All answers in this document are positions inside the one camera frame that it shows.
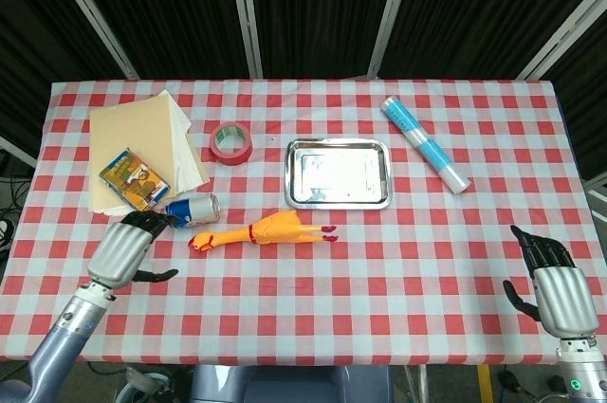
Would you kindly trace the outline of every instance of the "metal tray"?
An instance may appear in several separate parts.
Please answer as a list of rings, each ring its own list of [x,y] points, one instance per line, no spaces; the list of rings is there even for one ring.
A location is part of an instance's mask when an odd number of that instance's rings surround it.
[[[388,148],[375,139],[295,139],[285,195],[297,209],[383,209],[392,198]]]

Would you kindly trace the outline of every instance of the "table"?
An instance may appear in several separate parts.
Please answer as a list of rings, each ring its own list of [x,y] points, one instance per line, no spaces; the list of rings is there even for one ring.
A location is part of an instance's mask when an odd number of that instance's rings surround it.
[[[214,229],[286,208],[295,137],[373,137],[391,149],[395,195],[383,211],[301,211],[338,226],[336,243],[208,254],[169,229],[143,268],[179,274],[132,284],[83,356],[224,364],[554,362],[557,341],[508,303],[502,279],[532,288],[508,226],[554,237],[584,270],[606,334],[607,267],[549,82],[224,81],[55,83],[43,143],[0,295],[0,357],[30,355],[107,229],[87,211],[88,115],[166,88],[191,134],[222,218]],[[452,195],[379,110],[398,95],[473,186]],[[255,150],[212,162],[211,130],[238,120]],[[607,344],[605,337],[599,341]]]

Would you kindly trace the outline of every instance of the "duct tape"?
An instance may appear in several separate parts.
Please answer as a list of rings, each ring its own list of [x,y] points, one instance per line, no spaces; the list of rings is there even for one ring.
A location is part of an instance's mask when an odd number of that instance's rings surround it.
[[[245,143],[233,153],[224,152],[219,149],[219,145],[228,136],[240,137]],[[244,163],[250,158],[250,154],[253,153],[250,131],[245,125],[235,121],[220,123],[211,133],[211,152],[215,155],[217,161],[228,166]]]

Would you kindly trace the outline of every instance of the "rubber chicken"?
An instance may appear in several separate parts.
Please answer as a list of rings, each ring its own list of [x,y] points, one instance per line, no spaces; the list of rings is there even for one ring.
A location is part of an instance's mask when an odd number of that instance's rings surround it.
[[[225,232],[201,232],[188,244],[200,251],[235,242],[253,244],[299,244],[302,242],[335,242],[337,235],[313,235],[311,232],[333,232],[335,226],[304,226],[296,211],[277,211],[247,227]]]

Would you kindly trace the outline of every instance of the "black curtain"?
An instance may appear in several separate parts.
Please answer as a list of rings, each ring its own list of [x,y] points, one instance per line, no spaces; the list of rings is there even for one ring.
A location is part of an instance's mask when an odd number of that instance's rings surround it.
[[[386,0],[254,0],[266,78],[367,72]]]
[[[582,178],[607,171],[607,13],[543,79],[555,84]]]
[[[381,78],[513,79],[581,0],[403,0]]]
[[[0,135],[36,157],[50,84],[120,78],[74,0],[0,0]]]
[[[235,0],[95,0],[144,79],[247,78]]]

